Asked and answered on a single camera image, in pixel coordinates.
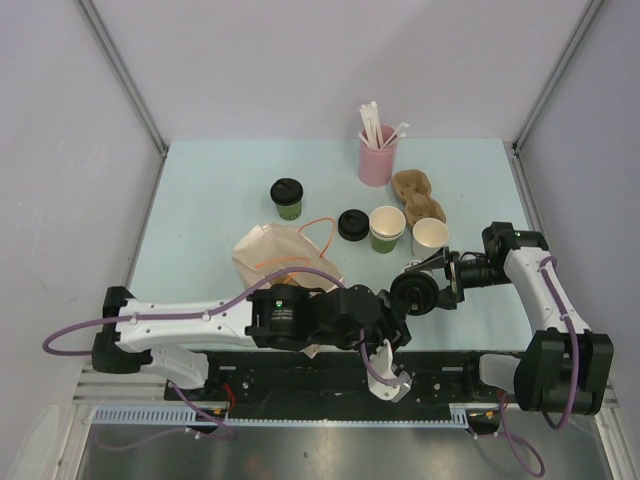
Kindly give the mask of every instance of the paper bag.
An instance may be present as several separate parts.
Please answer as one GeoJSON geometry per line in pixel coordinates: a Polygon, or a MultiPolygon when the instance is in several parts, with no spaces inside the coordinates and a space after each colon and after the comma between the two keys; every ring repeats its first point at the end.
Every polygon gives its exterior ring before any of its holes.
{"type": "MultiPolygon", "coordinates": [[[[255,226],[240,240],[231,256],[246,287],[254,285],[270,273],[294,266],[315,268],[340,281],[344,280],[338,268],[322,256],[318,247],[299,230],[298,227],[271,223],[263,227],[255,226]]],[[[311,273],[284,275],[273,283],[283,282],[306,288],[322,288],[325,291],[336,288],[333,282],[311,273]]]]}

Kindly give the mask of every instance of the gray wall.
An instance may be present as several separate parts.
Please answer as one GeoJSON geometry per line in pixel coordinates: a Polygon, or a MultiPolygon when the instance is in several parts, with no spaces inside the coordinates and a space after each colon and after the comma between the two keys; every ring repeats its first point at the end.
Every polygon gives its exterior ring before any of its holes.
{"type": "MultiPolygon", "coordinates": [[[[0,478],[7,478],[45,407],[60,405],[63,423],[87,360],[50,357],[40,344],[54,330],[99,317],[106,287],[123,281],[159,158],[70,0],[3,2],[0,112],[0,478]]],[[[86,348],[90,337],[62,343],[86,348]]]]}
{"type": "Polygon", "coordinates": [[[172,140],[512,139],[587,0],[97,0],[172,140]]]}
{"type": "Polygon", "coordinates": [[[523,149],[583,317],[611,335],[612,379],[640,445],[640,2],[611,0],[523,149]]]}

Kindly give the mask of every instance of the pink container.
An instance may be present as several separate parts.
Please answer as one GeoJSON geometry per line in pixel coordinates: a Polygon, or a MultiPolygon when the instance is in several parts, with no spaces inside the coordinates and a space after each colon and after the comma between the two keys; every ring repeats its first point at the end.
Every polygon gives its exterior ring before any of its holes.
{"type": "MultiPolygon", "coordinates": [[[[393,135],[393,127],[381,125],[382,138],[386,142],[393,135]]],[[[365,185],[370,187],[382,187],[391,181],[393,174],[393,162],[396,159],[396,143],[391,148],[375,150],[360,140],[360,166],[358,167],[358,177],[365,185]]]]}

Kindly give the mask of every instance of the orange string handle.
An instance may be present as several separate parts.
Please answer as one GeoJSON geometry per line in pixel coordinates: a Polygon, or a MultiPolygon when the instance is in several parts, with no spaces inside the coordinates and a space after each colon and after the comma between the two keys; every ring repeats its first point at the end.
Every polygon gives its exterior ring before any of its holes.
{"type": "MultiPolygon", "coordinates": [[[[274,263],[286,263],[286,262],[306,262],[305,267],[311,265],[311,259],[309,257],[281,257],[281,258],[272,258],[271,260],[267,260],[266,262],[262,262],[256,265],[255,268],[266,267],[267,265],[273,265],[274,263]]],[[[293,280],[297,273],[290,273],[287,275],[287,278],[283,283],[289,283],[289,281],[293,280]]]]}
{"type": "Polygon", "coordinates": [[[312,222],[305,223],[303,226],[301,226],[298,229],[298,233],[301,233],[302,230],[304,230],[307,227],[310,227],[314,223],[324,222],[324,221],[331,222],[332,226],[331,226],[331,234],[329,235],[329,241],[327,242],[327,244],[324,246],[324,248],[320,252],[320,258],[324,258],[324,254],[327,253],[327,250],[329,250],[329,247],[331,246],[331,243],[333,242],[333,237],[335,237],[335,235],[336,235],[336,221],[331,217],[322,217],[322,218],[318,218],[317,220],[314,220],[312,222]]]}

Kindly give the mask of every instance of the cup lid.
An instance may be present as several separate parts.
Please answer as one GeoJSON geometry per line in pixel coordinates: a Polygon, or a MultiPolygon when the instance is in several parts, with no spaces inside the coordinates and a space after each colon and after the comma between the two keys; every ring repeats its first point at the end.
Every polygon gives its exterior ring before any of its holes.
{"type": "Polygon", "coordinates": [[[271,200],[283,207],[295,205],[302,199],[302,185],[293,178],[281,178],[271,186],[271,200]]]}
{"type": "Polygon", "coordinates": [[[338,233],[345,240],[357,242],[369,233],[369,217],[361,210],[347,210],[338,218],[338,233]]]}

